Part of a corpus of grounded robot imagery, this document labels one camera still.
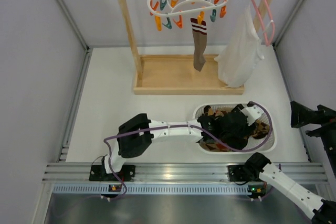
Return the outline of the brown tan argyle sock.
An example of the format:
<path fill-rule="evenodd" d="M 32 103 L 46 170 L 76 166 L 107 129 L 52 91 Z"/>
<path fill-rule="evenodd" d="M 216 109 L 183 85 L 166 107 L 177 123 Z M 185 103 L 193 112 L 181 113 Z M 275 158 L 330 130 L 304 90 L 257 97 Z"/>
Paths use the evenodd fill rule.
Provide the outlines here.
<path fill-rule="evenodd" d="M 207 105 L 203 109 L 203 114 L 211 118 L 218 118 L 224 116 L 224 111 L 221 109 L 214 109 L 210 105 Z"/>

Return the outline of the white round clip hanger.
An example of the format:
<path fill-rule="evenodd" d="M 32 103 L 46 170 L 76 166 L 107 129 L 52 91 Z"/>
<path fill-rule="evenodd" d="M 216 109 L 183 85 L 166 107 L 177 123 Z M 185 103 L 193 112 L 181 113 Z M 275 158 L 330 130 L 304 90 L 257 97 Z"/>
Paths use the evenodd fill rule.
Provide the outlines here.
<path fill-rule="evenodd" d="M 215 22 L 217 18 L 226 15 L 226 5 L 229 0 L 146 0 L 149 13 L 154 17 L 156 28 L 172 29 L 175 24 L 183 28 L 183 16 L 196 16 L 196 23 L 203 25 L 206 14 L 209 20 Z"/>

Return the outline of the striped cuff brown sock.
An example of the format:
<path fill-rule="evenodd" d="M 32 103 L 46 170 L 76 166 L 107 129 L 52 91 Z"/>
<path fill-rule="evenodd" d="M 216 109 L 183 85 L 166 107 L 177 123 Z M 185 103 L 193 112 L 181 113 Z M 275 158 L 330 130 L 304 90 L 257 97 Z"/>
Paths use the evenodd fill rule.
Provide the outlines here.
<path fill-rule="evenodd" d="M 191 18 L 191 27 L 194 40 L 193 66 L 194 69 L 201 72 L 206 62 L 204 51 L 207 46 L 207 27 L 206 22 L 198 23 L 196 18 Z"/>

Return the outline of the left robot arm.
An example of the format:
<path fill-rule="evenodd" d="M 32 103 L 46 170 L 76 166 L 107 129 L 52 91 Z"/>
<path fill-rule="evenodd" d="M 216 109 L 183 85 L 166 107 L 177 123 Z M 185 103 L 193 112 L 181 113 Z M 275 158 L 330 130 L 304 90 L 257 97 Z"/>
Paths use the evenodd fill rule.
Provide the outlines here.
<path fill-rule="evenodd" d="M 201 116 L 185 122 L 155 121 L 145 113 L 138 114 L 122 124 L 117 135 L 104 139 L 109 153 L 103 167 L 107 174 L 119 172 L 128 159 L 141 156 L 151 144 L 163 142 L 191 141 L 241 151 L 256 128 L 258 116 L 255 107 L 242 104 L 215 114 L 206 106 Z"/>

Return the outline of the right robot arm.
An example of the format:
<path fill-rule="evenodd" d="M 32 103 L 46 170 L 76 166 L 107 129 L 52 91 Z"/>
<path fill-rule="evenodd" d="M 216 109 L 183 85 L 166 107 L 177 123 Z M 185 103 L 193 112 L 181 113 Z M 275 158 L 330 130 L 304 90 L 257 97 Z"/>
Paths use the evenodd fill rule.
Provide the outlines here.
<path fill-rule="evenodd" d="M 322 137 L 335 131 L 335 110 L 318 105 L 312 110 L 296 101 L 291 101 L 291 127 L 301 128 L 308 124 L 321 127 L 306 131 L 308 136 Z M 335 202 L 326 200 L 305 189 L 284 174 L 265 155 L 254 153 L 243 165 L 248 181 L 261 180 L 290 199 L 312 223 L 335 223 Z"/>

